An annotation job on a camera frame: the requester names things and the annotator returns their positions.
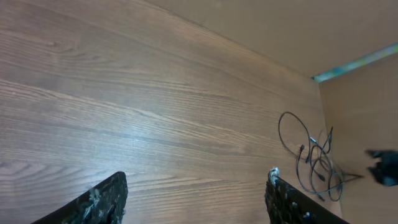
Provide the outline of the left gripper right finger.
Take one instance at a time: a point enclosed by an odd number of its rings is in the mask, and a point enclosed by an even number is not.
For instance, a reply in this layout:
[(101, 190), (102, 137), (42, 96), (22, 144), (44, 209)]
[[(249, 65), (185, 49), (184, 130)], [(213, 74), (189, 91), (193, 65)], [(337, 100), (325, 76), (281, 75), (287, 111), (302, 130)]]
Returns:
[(348, 224), (279, 177), (268, 173), (264, 200), (271, 224)]

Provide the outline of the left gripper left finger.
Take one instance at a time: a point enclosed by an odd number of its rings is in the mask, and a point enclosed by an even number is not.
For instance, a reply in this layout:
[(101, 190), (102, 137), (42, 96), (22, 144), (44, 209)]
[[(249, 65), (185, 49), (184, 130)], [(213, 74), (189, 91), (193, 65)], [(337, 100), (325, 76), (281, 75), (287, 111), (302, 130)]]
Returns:
[(126, 174), (115, 172), (33, 224), (121, 224), (128, 195)]

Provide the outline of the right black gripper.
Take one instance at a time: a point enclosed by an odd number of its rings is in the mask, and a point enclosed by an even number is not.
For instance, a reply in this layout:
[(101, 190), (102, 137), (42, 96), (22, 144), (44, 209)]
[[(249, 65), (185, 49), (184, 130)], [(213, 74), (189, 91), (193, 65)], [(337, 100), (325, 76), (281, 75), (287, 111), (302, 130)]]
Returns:
[(375, 181), (384, 186), (397, 185), (397, 151), (368, 149), (366, 154), (380, 159), (374, 167), (368, 167)]

